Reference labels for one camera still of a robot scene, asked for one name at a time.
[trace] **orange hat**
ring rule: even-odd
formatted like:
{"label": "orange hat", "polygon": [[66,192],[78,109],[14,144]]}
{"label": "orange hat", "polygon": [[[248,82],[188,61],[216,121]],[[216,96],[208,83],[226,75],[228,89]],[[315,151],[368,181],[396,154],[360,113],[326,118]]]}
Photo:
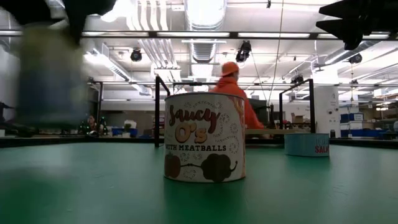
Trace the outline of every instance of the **orange hat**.
{"label": "orange hat", "polygon": [[224,77],[237,71],[239,71],[239,67],[235,62],[226,62],[223,65],[221,76]]}

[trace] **green tabletop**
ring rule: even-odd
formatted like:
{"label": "green tabletop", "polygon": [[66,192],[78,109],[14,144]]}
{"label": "green tabletop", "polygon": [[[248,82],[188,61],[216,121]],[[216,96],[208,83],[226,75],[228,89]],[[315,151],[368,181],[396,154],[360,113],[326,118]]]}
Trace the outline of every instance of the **green tabletop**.
{"label": "green tabletop", "polygon": [[247,177],[163,178],[152,144],[0,149],[0,223],[398,223],[398,151],[331,146],[330,158],[247,148]]}

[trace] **tomato illustration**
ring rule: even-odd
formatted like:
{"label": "tomato illustration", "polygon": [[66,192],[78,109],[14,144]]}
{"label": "tomato illustration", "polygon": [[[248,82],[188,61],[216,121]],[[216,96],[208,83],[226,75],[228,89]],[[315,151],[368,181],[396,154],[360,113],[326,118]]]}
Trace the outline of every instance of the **tomato illustration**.
{"label": "tomato illustration", "polygon": [[167,154],[164,158],[164,175],[166,177],[177,178],[181,171],[181,161],[178,156]]}

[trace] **table surface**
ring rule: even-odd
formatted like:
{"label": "table surface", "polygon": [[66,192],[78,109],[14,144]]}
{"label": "table surface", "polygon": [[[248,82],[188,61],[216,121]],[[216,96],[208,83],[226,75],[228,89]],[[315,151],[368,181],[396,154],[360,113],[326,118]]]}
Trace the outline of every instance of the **table surface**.
{"label": "table surface", "polygon": [[0,149],[0,223],[398,223],[398,150],[252,146],[246,164],[243,180],[189,184],[163,178],[152,144]]}

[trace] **orange hoodie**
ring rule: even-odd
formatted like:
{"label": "orange hoodie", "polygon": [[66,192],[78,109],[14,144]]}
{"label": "orange hoodie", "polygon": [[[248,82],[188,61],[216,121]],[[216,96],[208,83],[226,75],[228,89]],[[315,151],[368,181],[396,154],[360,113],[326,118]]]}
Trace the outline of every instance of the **orange hoodie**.
{"label": "orange hoodie", "polygon": [[213,93],[226,93],[231,95],[237,95],[244,98],[244,122],[248,126],[248,129],[264,129],[264,125],[262,125],[250,105],[248,97],[238,87],[236,83],[236,79],[233,77],[223,77],[218,80],[216,88],[211,90]]}

